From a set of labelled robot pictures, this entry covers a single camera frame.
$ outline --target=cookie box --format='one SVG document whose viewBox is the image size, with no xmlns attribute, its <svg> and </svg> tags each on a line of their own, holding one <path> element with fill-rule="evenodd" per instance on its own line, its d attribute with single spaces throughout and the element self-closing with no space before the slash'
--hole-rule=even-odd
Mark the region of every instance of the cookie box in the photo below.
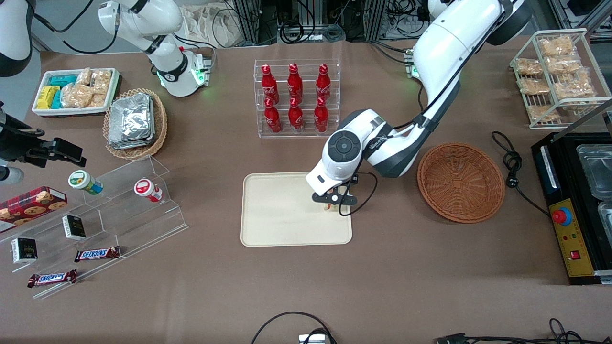
<svg viewBox="0 0 612 344">
<path fill-rule="evenodd" d="M 0 233 L 68 205 L 65 193 L 41 186 L 0 203 Z"/>
</svg>

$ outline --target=round wicker basket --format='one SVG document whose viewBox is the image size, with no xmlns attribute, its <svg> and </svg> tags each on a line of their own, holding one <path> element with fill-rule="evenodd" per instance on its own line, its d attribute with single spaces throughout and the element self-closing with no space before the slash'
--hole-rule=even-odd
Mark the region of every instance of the round wicker basket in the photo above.
<svg viewBox="0 0 612 344">
<path fill-rule="evenodd" d="M 162 147 L 163 142 L 166 140 L 166 133 L 168 131 L 168 118 L 166 116 L 166 109 L 163 107 L 162 101 L 159 99 L 155 92 L 148 89 L 131 89 L 125 93 L 117 96 L 119 98 L 131 97 L 137 93 L 146 93 L 153 98 L 153 116 L 155 117 L 155 135 L 157 138 L 155 142 L 150 146 L 135 147 L 130 149 L 113 149 L 108 144 L 106 145 L 107 151 L 111 152 L 114 156 L 127 160 L 138 160 L 145 155 L 154 155 Z M 102 127 L 102 135 L 108 141 L 108 121 L 110 117 L 110 108 L 106 109 L 104 115 L 104 126 Z"/>
<path fill-rule="evenodd" d="M 419 189 L 440 215 L 461 223 L 484 221 L 504 201 L 504 179 L 480 149 L 446 143 L 431 149 L 419 163 Z"/>
</svg>

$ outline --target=table surface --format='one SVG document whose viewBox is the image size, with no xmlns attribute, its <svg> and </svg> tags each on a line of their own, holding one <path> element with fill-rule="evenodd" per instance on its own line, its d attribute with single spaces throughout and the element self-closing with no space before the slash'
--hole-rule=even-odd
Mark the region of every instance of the table surface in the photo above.
<svg viewBox="0 0 612 344">
<path fill-rule="evenodd" d="M 528 129 L 508 68 L 524 42 L 487 45 L 473 57 L 456 101 L 417 159 L 433 146 L 459 141 L 480 148 L 503 170 L 504 152 L 490 136 L 500 130 L 523 155 L 523 190 L 544 205 L 529 148 L 548 132 Z M 390 123 L 411 119 L 419 85 L 364 43 L 220 50 L 211 85 L 181 99 L 164 91 L 142 53 L 41 57 L 43 72 L 114 67 L 124 78 L 121 91 L 148 88 L 160 96 L 169 129 L 155 157 L 171 170 L 168 188 L 190 228 L 42 301 L 30 299 L 26 281 L 11 275 L 12 264 L 2 264 L 0 343 L 247 343 L 267 319 L 288 310 L 319 316 L 341 343 L 430 343 L 456 332 L 541 337 L 551 317 L 589 339 L 610 335 L 612 288 L 567 285 L 550 219 L 508 190 L 491 219 L 450 222 L 419 193 L 416 164 L 401 178 L 380 180 L 375 196 L 353 215 L 346 245 L 241 244 L 244 177 L 310 171 L 325 142 L 259 139 L 254 60 L 340 58 L 341 117 L 372 108 Z M 26 118 L 46 137 L 83 147 L 93 175 L 126 163 L 106 151 L 102 121 Z M 371 170 L 366 165 L 362 169 Z M 62 162 L 44 170 L 21 167 L 26 179 L 0 189 L 2 198 L 42 184 L 65 190 L 76 168 Z M 371 186 L 364 179 L 355 193 L 365 196 Z M 258 340 L 294 343 L 316 327 L 289 316 Z"/>
</svg>

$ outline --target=red emergency stop button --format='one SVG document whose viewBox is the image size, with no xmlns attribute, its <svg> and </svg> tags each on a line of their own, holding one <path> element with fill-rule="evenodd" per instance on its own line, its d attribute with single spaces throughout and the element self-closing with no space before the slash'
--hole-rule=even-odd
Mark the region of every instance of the red emergency stop button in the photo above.
<svg viewBox="0 0 612 344">
<path fill-rule="evenodd" d="M 567 226 L 572 222 L 572 213 L 569 211 L 569 209 L 562 207 L 553 211 L 552 218 L 554 223 Z"/>
</svg>

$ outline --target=red coca-cola bottle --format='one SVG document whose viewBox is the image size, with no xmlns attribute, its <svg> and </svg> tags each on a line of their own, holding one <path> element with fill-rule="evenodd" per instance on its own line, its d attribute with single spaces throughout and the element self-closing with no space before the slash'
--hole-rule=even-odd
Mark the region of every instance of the red coca-cola bottle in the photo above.
<svg viewBox="0 0 612 344">
<path fill-rule="evenodd" d="M 327 118 L 329 117 L 329 112 L 327 111 L 327 107 L 325 106 L 325 99 L 323 97 L 319 97 L 316 100 L 316 108 L 315 108 L 315 128 L 318 133 L 324 133 L 327 131 Z"/>
<path fill-rule="evenodd" d="M 276 86 L 276 79 L 270 72 L 270 66 L 265 64 L 261 66 L 261 71 L 264 76 L 261 78 L 261 87 L 264 89 L 264 95 L 266 98 L 272 99 L 274 105 L 278 104 L 280 97 L 278 96 L 278 87 Z"/>
<path fill-rule="evenodd" d="M 274 103 L 271 98 L 266 98 L 264 100 L 264 104 L 266 106 L 266 110 L 264 111 L 264 116 L 266 117 L 266 123 L 268 127 L 273 133 L 278 133 L 283 130 L 283 127 L 280 123 L 280 118 L 278 116 L 278 110 L 274 107 Z"/>
<path fill-rule="evenodd" d="M 302 115 L 302 109 L 300 109 L 297 99 L 291 98 L 289 100 L 289 123 L 291 123 L 291 130 L 294 133 L 301 133 L 304 131 L 304 117 Z"/>
<path fill-rule="evenodd" d="M 287 79 L 289 87 L 289 97 L 295 98 L 298 104 L 302 103 L 304 88 L 302 87 L 302 77 L 297 72 L 297 64 L 289 65 L 289 78 Z"/>
<path fill-rule="evenodd" d="M 329 99 L 329 92 L 332 82 L 327 75 L 327 65 L 319 66 L 319 77 L 316 79 L 316 97 L 323 98 L 325 101 Z"/>
</svg>

